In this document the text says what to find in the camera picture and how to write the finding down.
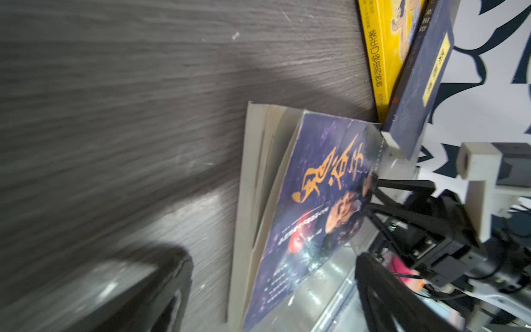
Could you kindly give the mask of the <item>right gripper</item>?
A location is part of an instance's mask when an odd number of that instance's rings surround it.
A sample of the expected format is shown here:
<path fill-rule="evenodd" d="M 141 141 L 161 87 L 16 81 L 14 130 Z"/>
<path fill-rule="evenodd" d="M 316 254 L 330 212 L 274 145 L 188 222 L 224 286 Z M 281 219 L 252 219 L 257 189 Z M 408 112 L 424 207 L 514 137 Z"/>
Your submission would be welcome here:
<path fill-rule="evenodd" d="M 457 195 L 445 190 L 431 196 L 436 186 L 428 180 L 379 178 L 371 188 L 410 192 L 400 207 L 367 207 L 365 215 L 378 235 L 369 252 L 377 258 L 388 250 L 408 268 L 438 287 L 472 291 L 480 284 L 496 291 L 522 291 L 530 286 L 530 249 L 508 227 L 478 240 Z"/>

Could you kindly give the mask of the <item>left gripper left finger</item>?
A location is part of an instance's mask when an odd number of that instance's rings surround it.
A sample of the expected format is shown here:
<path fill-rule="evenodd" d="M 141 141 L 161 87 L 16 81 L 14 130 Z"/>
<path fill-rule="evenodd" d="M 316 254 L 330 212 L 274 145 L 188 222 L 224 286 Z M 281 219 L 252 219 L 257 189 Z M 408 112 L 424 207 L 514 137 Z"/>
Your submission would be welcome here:
<path fill-rule="evenodd" d="M 192 257 L 169 249 L 154 272 L 67 331 L 180 331 L 192 287 Z"/>

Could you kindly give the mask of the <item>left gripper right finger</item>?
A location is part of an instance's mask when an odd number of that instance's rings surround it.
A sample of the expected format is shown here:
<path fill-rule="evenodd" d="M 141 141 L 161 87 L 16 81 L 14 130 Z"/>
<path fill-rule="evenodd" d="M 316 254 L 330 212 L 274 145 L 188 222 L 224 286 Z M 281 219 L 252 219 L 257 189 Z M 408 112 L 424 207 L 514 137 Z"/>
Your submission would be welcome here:
<path fill-rule="evenodd" d="M 455 331 L 370 254 L 356 259 L 355 279 L 370 331 Z"/>

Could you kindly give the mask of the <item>purple portrait book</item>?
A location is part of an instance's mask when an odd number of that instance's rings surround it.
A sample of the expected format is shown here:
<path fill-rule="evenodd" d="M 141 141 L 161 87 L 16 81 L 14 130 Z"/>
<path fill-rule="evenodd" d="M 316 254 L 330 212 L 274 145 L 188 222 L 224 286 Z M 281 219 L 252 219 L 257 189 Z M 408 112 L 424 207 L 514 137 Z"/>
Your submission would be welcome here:
<path fill-rule="evenodd" d="M 377 123 L 248 103 L 229 330 L 252 330 L 359 231 L 383 153 Z"/>

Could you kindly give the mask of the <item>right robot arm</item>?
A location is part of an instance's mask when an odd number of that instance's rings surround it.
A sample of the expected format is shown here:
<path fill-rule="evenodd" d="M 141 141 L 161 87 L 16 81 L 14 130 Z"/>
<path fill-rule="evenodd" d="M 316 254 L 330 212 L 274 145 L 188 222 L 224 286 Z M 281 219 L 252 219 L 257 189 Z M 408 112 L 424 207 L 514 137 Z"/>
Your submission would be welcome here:
<path fill-rule="evenodd" d="M 530 249 L 509 230 L 482 242 L 459 196 L 431 181 L 378 179 L 365 215 L 387 248 L 434 289 L 453 286 L 488 308 L 530 323 Z"/>

